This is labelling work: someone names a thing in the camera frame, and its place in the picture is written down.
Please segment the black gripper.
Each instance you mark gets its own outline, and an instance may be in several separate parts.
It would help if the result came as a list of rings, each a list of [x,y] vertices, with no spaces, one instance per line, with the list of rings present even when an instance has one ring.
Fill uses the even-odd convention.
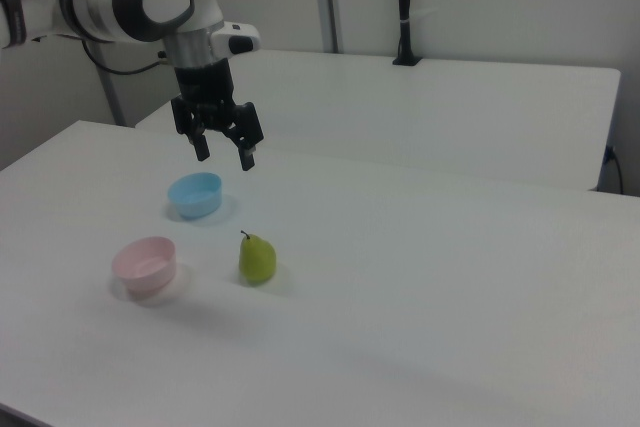
[[[210,156],[205,129],[223,130],[238,149],[243,171],[255,166],[256,146],[264,134],[255,105],[235,105],[229,61],[220,60],[199,68],[175,68],[180,95],[171,100],[176,131],[194,147],[196,157]]]

